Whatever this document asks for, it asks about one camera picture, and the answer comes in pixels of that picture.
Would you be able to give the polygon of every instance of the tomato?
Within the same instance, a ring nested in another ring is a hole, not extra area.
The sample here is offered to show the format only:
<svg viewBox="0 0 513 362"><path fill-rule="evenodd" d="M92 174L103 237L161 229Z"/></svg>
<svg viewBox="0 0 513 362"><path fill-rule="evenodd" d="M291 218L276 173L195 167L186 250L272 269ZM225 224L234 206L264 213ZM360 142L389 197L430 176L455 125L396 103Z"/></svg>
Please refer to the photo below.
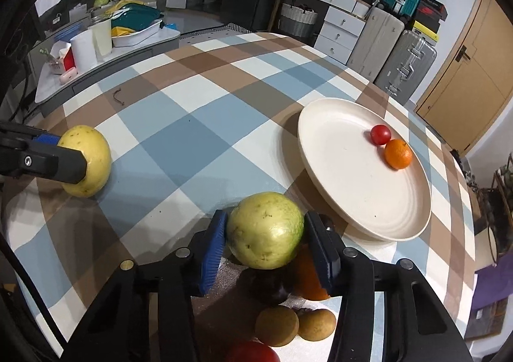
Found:
<svg viewBox="0 0 513 362"><path fill-rule="evenodd" d="M280 362L280 358L263 343L248 341L234 346L226 355L225 362Z"/></svg>
<svg viewBox="0 0 513 362"><path fill-rule="evenodd" d="M376 125L370 130L370 138L376 145L384 145L392 138L392 133L385 125Z"/></svg>

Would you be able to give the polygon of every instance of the yellow cloth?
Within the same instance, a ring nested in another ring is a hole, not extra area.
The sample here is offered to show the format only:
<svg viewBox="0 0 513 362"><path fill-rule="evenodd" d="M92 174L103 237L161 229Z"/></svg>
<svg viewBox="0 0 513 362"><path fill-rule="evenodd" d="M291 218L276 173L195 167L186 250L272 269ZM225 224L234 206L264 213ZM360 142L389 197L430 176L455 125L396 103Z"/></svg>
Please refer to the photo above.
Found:
<svg viewBox="0 0 513 362"><path fill-rule="evenodd" d="M121 7L124 7L126 4L139 4L139 5L145 5L144 2L141 2L140 0L120 0L117 4L111 6L109 9L105 11L107 15L114 13L115 11L119 10Z"/></svg>
<svg viewBox="0 0 513 362"><path fill-rule="evenodd" d="M114 27L112 28L113 37L121 37L122 35L128 35L134 33L135 30L126 27Z"/></svg>

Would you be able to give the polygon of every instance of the white bowl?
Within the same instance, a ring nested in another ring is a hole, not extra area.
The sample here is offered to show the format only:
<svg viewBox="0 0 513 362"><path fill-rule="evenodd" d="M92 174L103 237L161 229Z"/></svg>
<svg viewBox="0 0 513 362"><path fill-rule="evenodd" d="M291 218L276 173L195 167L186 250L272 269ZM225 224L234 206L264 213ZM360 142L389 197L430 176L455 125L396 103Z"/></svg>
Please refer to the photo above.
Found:
<svg viewBox="0 0 513 362"><path fill-rule="evenodd" d="M162 20L155 20L153 23L142 31L132 32L128 35L121 35L119 37L112 37L112 44L114 46L134 46L146 38L151 37L153 34L158 33Z"/></svg>
<svg viewBox="0 0 513 362"><path fill-rule="evenodd" d="M325 200L348 223L382 241L419 236L431 216L429 182L415 152L404 170L393 170L384 147L370 141L373 126L384 124L367 108L324 98L299 115L299 148L306 170Z"/></svg>

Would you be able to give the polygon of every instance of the table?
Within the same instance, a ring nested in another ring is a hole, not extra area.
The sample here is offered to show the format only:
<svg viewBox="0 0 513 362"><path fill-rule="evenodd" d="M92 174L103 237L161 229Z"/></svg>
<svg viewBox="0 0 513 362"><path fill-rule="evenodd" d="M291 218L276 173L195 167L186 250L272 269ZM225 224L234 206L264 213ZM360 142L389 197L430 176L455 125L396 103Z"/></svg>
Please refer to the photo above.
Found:
<svg viewBox="0 0 513 362"><path fill-rule="evenodd" d="M347 67L294 39L257 33L184 46L135 64L40 123L56 134L78 124L96 127L114 161L106 187L94 198L71 198L58 183L28 176L4 189L7 239L64 336L70 337L121 261L161 259L188 244L215 209L252 193L285 193L303 211L330 215L342 233L347 224L314 188L297 142L301 109L327 96L356 101L393 125L419 156L433 197L431 221L412 241L372 244L347 234L344 241L373 259L412 259L463 334L474 286L473 220L465 179L448 148L414 113ZM200 341L217 320L212 352L222 354L226 341L252 334L260 308L231 289L239 272L224 259L211 294L194 300ZM375 302L373 360L381 360L383 295L376 294ZM340 298L299 305L338 314ZM329 348L329 338L312 343L297 337L276 350L282 362L322 361Z"/></svg>
<svg viewBox="0 0 513 362"><path fill-rule="evenodd" d="M41 113L47 116L75 94L97 81L144 59L178 48L179 37L179 31L162 28L137 45L113 46L112 51L94 68L79 74L65 85L61 85L59 76L53 74L48 63L45 63L39 75L34 101L40 103Z"/></svg>

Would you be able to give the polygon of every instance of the beige suitcase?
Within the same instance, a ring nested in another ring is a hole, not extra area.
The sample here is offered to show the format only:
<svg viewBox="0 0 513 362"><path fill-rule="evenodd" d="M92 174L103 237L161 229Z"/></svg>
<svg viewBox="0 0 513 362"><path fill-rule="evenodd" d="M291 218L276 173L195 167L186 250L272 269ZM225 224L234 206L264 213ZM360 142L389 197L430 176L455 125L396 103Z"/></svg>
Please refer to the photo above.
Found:
<svg viewBox="0 0 513 362"><path fill-rule="evenodd" d="M379 8L370 12L347 67L374 81L404 30L404 24Z"/></svg>

